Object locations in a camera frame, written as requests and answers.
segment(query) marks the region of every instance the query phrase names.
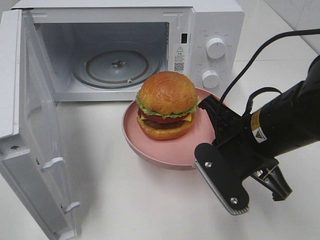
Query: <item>top bun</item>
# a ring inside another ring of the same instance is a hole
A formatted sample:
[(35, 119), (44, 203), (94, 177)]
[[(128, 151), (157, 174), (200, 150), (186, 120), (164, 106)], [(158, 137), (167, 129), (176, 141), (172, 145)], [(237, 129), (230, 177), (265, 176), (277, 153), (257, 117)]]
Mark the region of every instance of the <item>top bun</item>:
[(197, 103), (198, 95), (194, 84), (185, 75), (161, 71), (144, 82), (139, 101), (146, 109), (163, 115), (180, 114)]

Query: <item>microwave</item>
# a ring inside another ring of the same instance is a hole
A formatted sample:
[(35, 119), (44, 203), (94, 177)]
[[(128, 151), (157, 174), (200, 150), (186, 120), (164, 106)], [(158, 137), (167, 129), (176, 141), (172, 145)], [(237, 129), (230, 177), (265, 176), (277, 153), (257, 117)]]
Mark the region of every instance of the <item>microwave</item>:
[(51, 240), (77, 235), (58, 102), (131, 101), (161, 71), (221, 96), (235, 0), (21, 0), (0, 24), (0, 172)]

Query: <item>open microwave door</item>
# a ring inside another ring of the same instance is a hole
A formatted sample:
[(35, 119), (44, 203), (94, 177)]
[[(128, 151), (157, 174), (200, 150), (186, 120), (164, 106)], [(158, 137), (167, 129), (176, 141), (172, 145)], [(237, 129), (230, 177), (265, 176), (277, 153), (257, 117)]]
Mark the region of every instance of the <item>open microwave door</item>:
[(0, 172), (50, 240), (76, 233), (50, 66), (27, 11), (0, 25)]

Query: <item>white countertop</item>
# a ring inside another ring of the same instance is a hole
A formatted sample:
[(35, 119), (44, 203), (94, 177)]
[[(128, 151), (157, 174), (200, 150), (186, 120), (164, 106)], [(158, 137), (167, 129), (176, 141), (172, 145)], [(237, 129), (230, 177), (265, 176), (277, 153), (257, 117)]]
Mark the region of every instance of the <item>white countertop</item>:
[[(234, 63), (235, 77), (256, 49), (290, 27), (262, 0), (239, 0), (246, 12)], [(299, 37), (268, 46), (226, 98), (242, 114), (248, 96), (271, 86), (285, 91), (306, 78), (316, 53)], [(276, 96), (256, 98), (254, 109)], [(82, 203), (79, 240), (315, 240), (320, 236), (320, 143), (277, 159), (293, 193), (274, 202), (252, 178), (248, 213), (230, 215), (197, 170), (174, 171), (139, 158), (121, 121), (128, 102), (60, 103), (62, 141), (71, 165), (74, 199)], [(0, 239), (47, 239), (0, 176)]]

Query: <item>toy hamburger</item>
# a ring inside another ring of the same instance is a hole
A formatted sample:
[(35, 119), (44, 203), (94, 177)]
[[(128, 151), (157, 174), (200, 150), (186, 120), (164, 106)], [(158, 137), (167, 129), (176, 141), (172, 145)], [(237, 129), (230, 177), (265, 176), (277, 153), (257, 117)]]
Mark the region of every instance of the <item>toy hamburger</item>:
[(198, 95), (183, 74), (162, 71), (150, 76), (137, 93), (136, 102), (137, 122), (152, 139), (179, 138), (195, 123)]

